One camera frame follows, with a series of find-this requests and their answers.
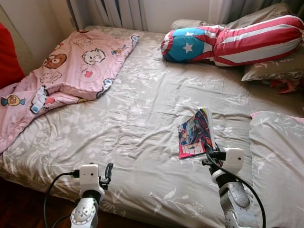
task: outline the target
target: black cable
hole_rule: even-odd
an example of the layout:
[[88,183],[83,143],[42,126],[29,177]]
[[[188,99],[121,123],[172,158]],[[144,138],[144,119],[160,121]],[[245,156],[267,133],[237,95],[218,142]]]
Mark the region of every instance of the black cable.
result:
[[46,193],[46,197],[44,198],[44,205],[43,205],[43,223],[44,223],[44,228],[48,228],[48,222],[47,222],[47,203],[48,203],[48,196],[49,193],[51,192],[52,187],[54,186],[55,182],[62,176],[65,175],[69,175],[69,176],[73,176],[75,178],[79,177],[79,170],[74,170],[73,172],[64,172],[58,176],[56,176],[56,178],[53,180],[53,182],[51,183],[51,185],[49,186],[47,193]]
[[262,227],[263,228],[266,228],[266,214],[265,214],[265,210],[264,210],[264,207],[263,207],[263,204],[262,204],[262,201],[260,200],[259,196],[257,195],[256,191],[246,182],[244,181],[243,179],[241,179],[240,177],[238,177],[237,175],[229,172],[228,170],[220,167],[215,161],[213,158],[210,157],[210,152],[207,152],[206,153],[207,155],[207,158],[212,162],[212,164],[214,164],[215,166],[217,166],[220,170],[222,170],[223,172],[233,176],[235,179],[237,179],[239,182],[241,182],[242,184],[246,185],[250,191],[253,193],[253,195],[255,196],[260,208],[261,208],[261,212],[262,212]]
[[65,220],[67,217],[70,217],[70,216],[71,216],[71,213],[69,213],[68,215],[65,215],[64,217],[61,217],[60,219],[58,219],[58,220],[54,223],[54,225],[53,225],[52,228],[55,228],[55,227],[58,225],[59,222]]

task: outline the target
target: cartoon bear face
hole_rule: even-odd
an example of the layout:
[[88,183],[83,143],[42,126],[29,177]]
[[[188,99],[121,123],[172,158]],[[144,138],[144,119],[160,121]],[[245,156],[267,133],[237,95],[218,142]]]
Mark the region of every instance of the cartoon bear face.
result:
[[84,59],[85,63],[89,65],[94,65],[95,62],[100,63],[105,59],[105,53],[102,50],[96,48],[93,51],[86,51],[82,55],[82,58]]
[[49,69],[57,69],[66,61],[66,59],[66,54],[50,55],[44,61],[43,66]]

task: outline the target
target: mattress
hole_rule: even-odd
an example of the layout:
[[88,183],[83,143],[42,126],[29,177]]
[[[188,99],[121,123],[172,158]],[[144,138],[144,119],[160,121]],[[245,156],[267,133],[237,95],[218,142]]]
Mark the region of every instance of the mattress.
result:
[[[134,33],[87,29],[117,38]],[[162,227],[224,227],[208,168],[200,157],[178,159],[177,125],[200,107],[211,108],[216,142],[245,150],[239,175],[252,184],[250,115],[275,111],[302,117],[303,92],[278,95],[260,82],[241,82],[242,67],[169,63],[160,52],[164,34],[137,33],[140,40],[112,87],[95,101],[35,119],[0,156],[0,176],[46,191],[62,172],[90,162],[103,172],[113,162],[102,210]],[[52,194],[75,200],[78,181],[59,179]]]

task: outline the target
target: white star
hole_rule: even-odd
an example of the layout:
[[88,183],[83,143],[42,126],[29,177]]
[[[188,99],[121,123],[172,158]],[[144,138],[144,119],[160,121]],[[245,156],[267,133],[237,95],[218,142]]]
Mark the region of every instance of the white star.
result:
[[192,51],[192,46],[193,44],[186,43],[186,46],[184,46],[183,49],[185,49],[186,53],[188,53],[189,51]]

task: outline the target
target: pillow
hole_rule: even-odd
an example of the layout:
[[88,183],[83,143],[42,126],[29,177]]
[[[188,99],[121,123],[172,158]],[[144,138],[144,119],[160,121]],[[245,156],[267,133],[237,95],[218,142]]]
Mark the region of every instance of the pillow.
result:
[[[264,205],[267,227],[304,227],[304,119],[273,112],[252,116],[253,187]],[[253,207],[262,221],[258,203]]]
[[192,27],[200,27],[200,26],[213,26],[214,24],[204,22],[202,20],[188,20],[188,19],[180,19],[176,20],[172,23],[170,30],[175,29],[184,29],[184,28],[192,28]]
[[[238,20],[235,20],[227,25],[222,25],[226,28],[243,28],[248,25],[253,25],[265,20],[278,18],[285,15],[291,15],[292,11],[289,9],[286,3],[278,3],[271,5],[267,8],[261,9],[257,12],[246,15]],[[200,26],[213,26],[214,24],[207,23],[202,20],[188,20],[188,19],[180,19],[176,20],[172,23],[170,30],[175,29],[183,29],[183,28],[192,28],[192,27],[200,27]]]
[[248,14],[226,25],[227,28],[238,29],[253,25],[265,20],[278,18],[285,15],[292,15],[292,11],[286,3],[277,3],[257,12]]
[[182,28],[166,34],[161,52],[172,62],[208,59],[221,67],[247,65],[290,55],[301,45],[303,30],[304,23],[291,15],[239,29]]
[[10,32],[0,23],[0,89],[21,81],[24,74],[17,61]]
[[300,46],[287,57],[247,65],[242,81],[301,78],[303,76],[303,53],[304,46]]

